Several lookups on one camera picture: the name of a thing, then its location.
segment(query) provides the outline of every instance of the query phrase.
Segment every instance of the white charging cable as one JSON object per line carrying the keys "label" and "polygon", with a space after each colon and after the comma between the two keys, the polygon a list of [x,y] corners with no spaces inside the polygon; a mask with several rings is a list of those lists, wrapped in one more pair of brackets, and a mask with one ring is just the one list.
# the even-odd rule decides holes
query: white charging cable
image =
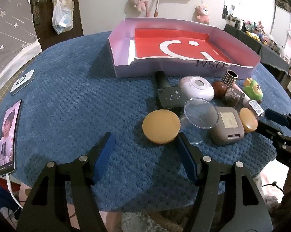
{"label": "white charging cable", "polygon": [[12,193],[12,188],[11,188],[11,182],[10,182],[9,174],[6,174],[6,181],[7,181],[7,186],[8,186],[9,193],[11,194],[12,198],[14,199],[14,201],[18,204],[18,206],[20,208],[23,208],[23,206],[17,201],[17,199],[15,198],[14,194]]}

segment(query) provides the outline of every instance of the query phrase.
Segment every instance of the star pattern curtain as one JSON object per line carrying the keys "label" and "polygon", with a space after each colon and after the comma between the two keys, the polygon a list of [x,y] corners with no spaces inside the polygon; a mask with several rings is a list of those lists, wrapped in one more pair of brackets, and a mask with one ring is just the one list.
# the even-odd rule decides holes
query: star pattern curtain
{"label": "star pattern curtain", "polygon": [[0,0],[0,72],[36,39],[29,0]]}

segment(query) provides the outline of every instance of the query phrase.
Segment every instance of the clear plastic cup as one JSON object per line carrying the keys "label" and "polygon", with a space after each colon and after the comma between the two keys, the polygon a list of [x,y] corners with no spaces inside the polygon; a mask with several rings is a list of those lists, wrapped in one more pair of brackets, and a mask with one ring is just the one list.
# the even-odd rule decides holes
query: clear plastic cup
{"label": "clear plastic cup", "polygon": [[180,132],[184,132],[192,145],[199,144],[207,136],[208,130],[217,124],[218,111],[205,99],[191,98],[184,106],[180,121]]}

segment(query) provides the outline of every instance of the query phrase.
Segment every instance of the table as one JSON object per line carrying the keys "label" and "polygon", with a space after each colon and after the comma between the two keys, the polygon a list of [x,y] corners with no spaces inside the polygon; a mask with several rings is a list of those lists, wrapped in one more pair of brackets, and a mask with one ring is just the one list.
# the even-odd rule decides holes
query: table
{"label": "table", "polygon": [[[116,78],[109,34],[78,37],[48,48],[24,71],[35,69],[32,83],[4,98],[0,132],[5,111],[23,99],[14,176],[31,187],[47,162],[71,162],[111,131],[115,151],[93,187],[99,210],[134,212],[192,204],[197,188],[188,180],[174,144],[155,145],[142,133],[144,117],[157,109],[154,76]],[[265,67],[258,64],[252,77],[263,90],[264,108],[291,113],[290,98]],[[179,79],[171,77],[170,82],[175,85]],[[276,155],[270,140],[257,133],[227,146],[216,146],[207,138],[199,148],[222,163],[242,161],[252,175]]]}
{"label": "table", "polygon": [[[261,56],[260,62],[264,65],[269,65],[279,71],[288,74],[290,65],[283,60],[275,51],[273,51],[270,47],[264,45],[260,41],[255,40],[248,36],[245,32],[226,24],[225,32],[239,39],[241,42],[250,47],[253,51],[255,51],[259,56]],[[274,76],[282,76],[282,74],[273,74]]]}

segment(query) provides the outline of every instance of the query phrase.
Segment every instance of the silver screw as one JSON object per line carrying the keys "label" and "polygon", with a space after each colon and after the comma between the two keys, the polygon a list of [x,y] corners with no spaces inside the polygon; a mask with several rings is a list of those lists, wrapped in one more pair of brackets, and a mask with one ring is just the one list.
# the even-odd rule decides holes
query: silver screw
{"label": "silver screw", "polygon": [[211,159],[210,156],[203,156],[203,160],[204,160],[205,162],[210,162],[212,159]]}
{"label": "silver screw", "polygon": [[47,167],[51,168],[54,167],[55,163],[53,161],[50,161],[47,163]]}
{"label": "silver screw", "polygon": [[240,162],[240,161],[237,161],[237,162],[236,162],[236,166],[237,166],[237,167],[243,167],[243,163]]}
{"label": "silver screw", "polygon": [[87,161],[87,159],[88,159],[88,157],[87,157],[86,155],[81,155],[81,156],[79,157],[79,160],[80,160],[81,162]]}

